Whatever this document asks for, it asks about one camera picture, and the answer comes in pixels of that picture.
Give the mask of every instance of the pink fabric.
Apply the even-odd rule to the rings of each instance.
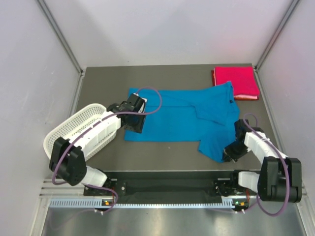
[[[234,96],[243,99],[258,99],[259,88],[256,84],[253,69],[246,67],[215,67],[215,85],[232,82]]]

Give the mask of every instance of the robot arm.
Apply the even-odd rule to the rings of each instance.
[[[98,120],[88,125],[84,130],[78,130],[70,139],[65,140],[62,137],[56,139],[50,158],[49,169],[54,171],[66,148],[90,129],[75,142],[75,145],[62,161],[57,175],[71,186],[81,183],[103,187],[107,181],[106,174],[98,169],[87,166],[84,157],[88,156],[97,143],[123,126],[127,130],[141,133],[145,115],[120,114],[107,119],[104,118],[117,112],[143,113],[146,102],[145,98],[141,98],[137,94],[131,94],[128,100],[122,102],[120,105],[116,103],[110,105]]]
[[[252,128],[262,138],[254,134],[245,125],[244,120],[235,122],[236,140],[223,150],[223,160],[236,162],[247,152],[252,151],[262,164],[260,173],[235,171],[232,185],[235,188],[244,187],[256,192],[263,201],[283,202],[286,192],[283,165],[277,153],[265,142],[270,141],[262,129]],[[278,152],[284,159],[289,173],[289,202],[299,202],[302,197],[301,162],[297,158],[289,158]]]

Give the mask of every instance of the gray table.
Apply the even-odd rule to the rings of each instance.
[[[161,65],[88,67],[77,110],[91,104],[108,106],[127,99],[130,87],[152,86],[157,89],[204,89],[212,86],[215,65]],[[262,97],[258,101],[237,101],[244,113],[258,117],[261,127],[275,144],[275,137]],[[116,138],[88,164],[107,171],[159,170],[234,170],[260,169],[252,153],[237,163],[217,163],[197,151],[199,142],[128,142],[119,130]]]

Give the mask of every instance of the white wall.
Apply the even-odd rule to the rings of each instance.
[[[80,65],[256,63],[290,0],[45,0]]]
[[[79,75],[36,1],[0,1],[0,32],[0,235],[25,236]]]
[[[302,161],[315,209],[315,1],[303,0],[259,74],[284,149]]]

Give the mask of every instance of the gray floor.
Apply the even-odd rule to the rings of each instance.
[[[264,203],[275,212],[279,203]],[[80,209],[50,209],[52,227],[64,224]],[[264,214],[257,206],[243,214],[207,209],[115,209],[101,216],[84,212],[59,230],[46,223],[43,236],[305,236],[296,214],[289,205],[278,217]]]
[[[77,110],[91,103],[104,106],[120,103],[127,99],[130,87],[208,88],[212,86],[213,68],[214,65],[89,67]],[[258,101],[238,101],[237,104],[241,117],[248,112],[255,114],[259,127],[275,143],[262,98]],[[260,169],[260,163],[251,153],[237,163],[217,163],[197,151],[198,142],[127,142],[124,140],[124,133],[124,130],[119,130],[116,138],[91,158],[88,164],[107,171]]]

